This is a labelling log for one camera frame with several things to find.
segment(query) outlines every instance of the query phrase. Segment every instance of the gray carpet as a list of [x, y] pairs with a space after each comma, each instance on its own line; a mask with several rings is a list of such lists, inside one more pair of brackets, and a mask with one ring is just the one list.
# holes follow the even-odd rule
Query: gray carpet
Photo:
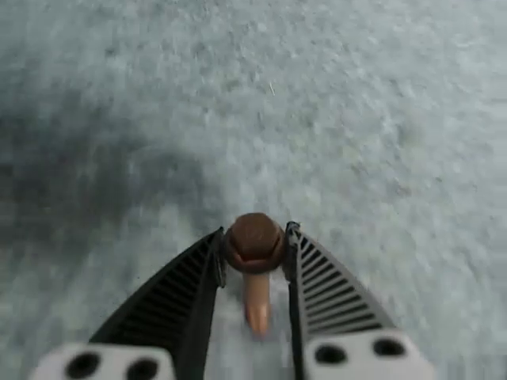
[[[505, 347], [507, 2], [2, 0], [0, 372], [236, 215], [295, 219], [436, 363]], [[220, 291], [207, 379], [289, 379]]]

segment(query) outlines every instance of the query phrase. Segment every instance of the brown hair piece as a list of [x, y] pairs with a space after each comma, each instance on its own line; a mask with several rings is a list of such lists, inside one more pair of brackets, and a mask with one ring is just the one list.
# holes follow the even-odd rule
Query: brown hair piece
[[242, 273], [271, 272], [284, 259], [284, 240], [284, 231], [268, 215], [244, 214], [225, 234], [224, 255]]

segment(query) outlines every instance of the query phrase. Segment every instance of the small toy figure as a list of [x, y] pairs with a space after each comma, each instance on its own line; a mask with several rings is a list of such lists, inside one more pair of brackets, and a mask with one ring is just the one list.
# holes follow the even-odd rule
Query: small toy figure
[[240, 216], [225, 234], [225, 258], [243, 273], [246, 320], [259, 336], [268, 332], [269, 273], [284, 259], [284, 245], [282, 228], [262, 213]]

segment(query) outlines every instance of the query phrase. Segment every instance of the floor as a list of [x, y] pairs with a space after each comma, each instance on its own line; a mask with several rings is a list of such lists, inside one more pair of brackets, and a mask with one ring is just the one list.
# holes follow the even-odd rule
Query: floor
[[[506, 18], [502, 0], [0, 2], [2, 378], [249, 211], [300, 221], [435, 363], [504, 348]], [[264, 342], [240, 284], [206, 379], [291, 378], [281, 274]]]

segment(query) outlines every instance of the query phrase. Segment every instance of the screw hole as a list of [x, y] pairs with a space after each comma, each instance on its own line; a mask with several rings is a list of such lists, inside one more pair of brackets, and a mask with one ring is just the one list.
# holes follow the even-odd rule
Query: screw hole
[[65, 373], [68, 378], [75, 380], [88, 378], [95, 373], [101, 358], [94, 352], [84, 352], [75, 356], [67, 365]]
[[315, 352], [315, 360], [320, 364], [342, 364], [347, 361], [347, 355], [341, 348], [331, 345], [322, 345]]
[[158, 372], [158, 363], [153, 359], [140, 359], [127, 371], [127, 380], [152, 380]]
[[403, 345], [391, 338], [378, 339], [373, 344], [373, 351], [378, 356], [403, 356], [406, 353]]

